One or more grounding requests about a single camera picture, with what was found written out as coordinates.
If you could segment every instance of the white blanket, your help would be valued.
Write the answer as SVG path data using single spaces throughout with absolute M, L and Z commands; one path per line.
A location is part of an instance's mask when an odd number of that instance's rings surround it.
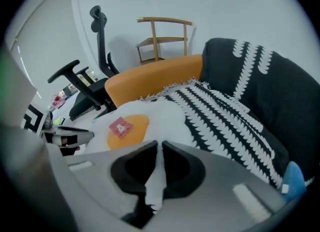
M 151 205 L 156 213 L 163 204 L 163 190 L 167 186 L 164 156 L 162 151 L 163 141 L 173 141 L 191 146 L 193 137 L 185 125 L 186 116 L 178 104 L 159 100 L 156 102 L 143 102 L 140 100 L 128 102 L 120 106 L 114 113 L 97 119 L 90 129 L 94 133 L 93 139 L 88 143 L 84 154 L 106 151 L 107 137 L 112 124 L 119 117 L 131 115 L 146 115 L 149 125 L 143 141 L 158 142 L 155 169 L 145 184 L 145 203 Z

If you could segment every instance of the blue object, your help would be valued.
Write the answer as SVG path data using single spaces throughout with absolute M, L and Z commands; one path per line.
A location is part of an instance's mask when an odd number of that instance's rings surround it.
M 288 185 L 287 193 L 282 193 L 284 184 Z M 301 169 L 295 162 L 289 162 L 279 190 L 287 202 L 290 202 L 291 200 L 300 197 L 307 192 L 304 176 Z

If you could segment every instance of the wall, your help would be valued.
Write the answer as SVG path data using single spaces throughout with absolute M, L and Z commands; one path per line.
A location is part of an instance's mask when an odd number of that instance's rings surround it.
M 193 21 L 188 53 L 200 54 L 210 38 L 251 41 L 291 59 L 320 82 L 320 49 L 316 32 L 296 0 L 78 0 L 84 32 L 97 56 L 97 39 L 90 25 L 90 9 L 100 5 L 107 16 L 106 51 L 120 71 L 139 65 L 135 45 L 151 37 L 150 23 L 137 17 L 159 16 Z M 156 24 L 157 36 L 182 36 L 179 24 Z M 183 54 L 183 44 L 161 45 L 164 58 Z M 147 59 L 150 53 L 142 54 Z
M 17 38 L 26 71 L 41 96 L 35 96 L 33 101 L 44 109 L 53 95 L 70 83 L 64 76 L 48 83 L 49 77 L 74 60 L 80 60 L 75 71 L 89 66 L 76 30 L 71 0 L 46 0 Z

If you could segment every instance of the orange sofa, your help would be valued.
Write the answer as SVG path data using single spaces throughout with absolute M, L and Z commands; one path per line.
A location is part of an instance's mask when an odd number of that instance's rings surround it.
M 199 79 L 202 55 L 188 55 L 161 60 L 117 74 L 105 82 L 105 90 L 115 106 L 159 93 L 163 87 Z

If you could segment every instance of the patterned blanket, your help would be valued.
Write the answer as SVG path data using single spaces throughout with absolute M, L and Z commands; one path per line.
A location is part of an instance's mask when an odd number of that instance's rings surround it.
M 152 101 L 157 100 L 175 102 L 184 110 L 193 147 L 232 159 L 275 187 L 281 184 L 288 153 L 235 98 L 198 82 Z M 274 144 L 282 152 L 275 152 Z
M 291 60 L 247 41 L 212 38 L 202 61 L 200 80 L 248 107 L 278 140 L 266 138 L 272 149 L 286 153 L 311 183 L 320 170 L 319 83 Z

